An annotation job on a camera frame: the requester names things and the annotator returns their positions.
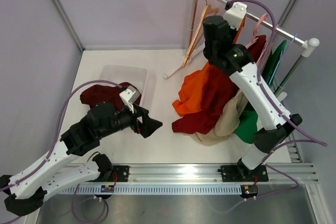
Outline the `orange t shirt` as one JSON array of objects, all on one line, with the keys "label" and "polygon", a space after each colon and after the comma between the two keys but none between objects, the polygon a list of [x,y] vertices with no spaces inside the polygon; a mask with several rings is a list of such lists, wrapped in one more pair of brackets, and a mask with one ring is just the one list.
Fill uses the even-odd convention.
[{"label": "orange t shirt", "polygon": [[211,117],[219,117],[225,104],[238,91],[231,79],[214,65],[205,64],[186,76],[179,91],[179,99],[172,103],[179,116],[194,113],[205,113]]}]

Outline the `maroon t shirt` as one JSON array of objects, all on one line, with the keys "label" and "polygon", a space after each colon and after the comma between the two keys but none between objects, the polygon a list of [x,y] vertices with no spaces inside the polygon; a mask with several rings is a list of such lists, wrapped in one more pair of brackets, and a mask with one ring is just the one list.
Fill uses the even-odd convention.
[{"label": "maroon t shirt", "polygon": [[119,93],[128,86],[132,86],[137,90],[137,88],[129,82],[122,82],[120,85],[122,88],[102,86],[99,84],[93,85],[81,93],[80,101],[82,104],[89,105],[91,109],[100,102],[109,102],[112,103],[115,110],[119,112],[124,107]]}]

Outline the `red t shirt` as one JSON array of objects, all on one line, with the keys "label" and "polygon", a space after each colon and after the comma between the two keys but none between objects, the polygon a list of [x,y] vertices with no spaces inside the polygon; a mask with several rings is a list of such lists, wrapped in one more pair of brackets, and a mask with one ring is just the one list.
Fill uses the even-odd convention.
[{"label": "red t shirt", "polygon": [[248,103],[242,90],[209,63],[187,75],[178,94],[172,106],[180,119],[172,123],[172,131],[199,138],[232,134]]}]

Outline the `wooden hanger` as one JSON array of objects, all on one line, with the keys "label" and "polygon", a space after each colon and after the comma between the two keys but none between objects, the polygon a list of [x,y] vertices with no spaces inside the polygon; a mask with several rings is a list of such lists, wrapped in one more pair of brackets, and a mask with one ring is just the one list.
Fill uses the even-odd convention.
[{"label": "wooden hanger", "polygon": [[189,44],[188,44],[188,49],[186,51],[186,54],[184,56],[183,62],[182,62],[182,67],[184,68],[188,61],[191,59],[191,55],[193,51],[195,50],[196,46],[201,40],[201,28],[202,28],[202,23],[203,20],[208,17],[215,15],[219,12],[219,8],[212,8],[210,4],[206,2],[205,7],[202,10],[200,21],[198,22],[197,27],[195,27],[195,19],[196,19],[196,12],[197,12],[197,5],[198,5],[198,0],[192,0],[192,12],[191,12],[191,22],[190,22],[190,35],[189,35]]}]

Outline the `pink plastic hanger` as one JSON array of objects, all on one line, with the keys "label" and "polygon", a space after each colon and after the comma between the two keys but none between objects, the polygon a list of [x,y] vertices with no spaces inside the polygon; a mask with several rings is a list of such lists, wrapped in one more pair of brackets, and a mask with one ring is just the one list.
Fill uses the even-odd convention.
[{"label": "pink plastic hanger", "polygon": [[258,33],[259,33],[259,27],[262,22],[266,21],[268,18],[268,14],[263,14],[259,21],[256,23],[254,30],[253,30],[253,37],[251,41],[246,45],[246,48],[249,49],[252,45],[254,45],[258,41]]}]

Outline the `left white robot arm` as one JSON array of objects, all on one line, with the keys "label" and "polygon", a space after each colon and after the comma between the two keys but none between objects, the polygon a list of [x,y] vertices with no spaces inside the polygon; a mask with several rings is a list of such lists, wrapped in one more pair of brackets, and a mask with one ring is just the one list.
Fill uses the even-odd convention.
[{"label": "left white robot arm", "polygon": [[1,189],[7,194],[6,210],[22,217],[75,184],[108,181],[113,174],[113,165],[105,154],[98,154],[91,161],[66,172],[60,170],[98,147],[104,137],[130,128],[147,138],[162,125],[149,117],[147,109],[138,105],[133,111],[125,106],[117,112],[111,103],[98,103],[61,136],[51,152],[17,175],[1,176]]}]

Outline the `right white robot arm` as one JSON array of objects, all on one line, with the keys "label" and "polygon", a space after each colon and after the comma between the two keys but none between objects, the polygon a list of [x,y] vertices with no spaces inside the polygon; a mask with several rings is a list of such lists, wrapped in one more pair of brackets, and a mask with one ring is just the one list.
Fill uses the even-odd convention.
[{"label": "right white robot arm", "polygon": [[237,174],[242,180],[254,177],[265,157],[302,123],[299,114],[284,108],[264,79],[248,49],[233,43],[233,29],[219,15],[203,20],[205,38],[204,56],[209,64],[221,70],[237,85],[253,106],[262,123],[262,129],[253,135],[253,143],[237,163]]}]

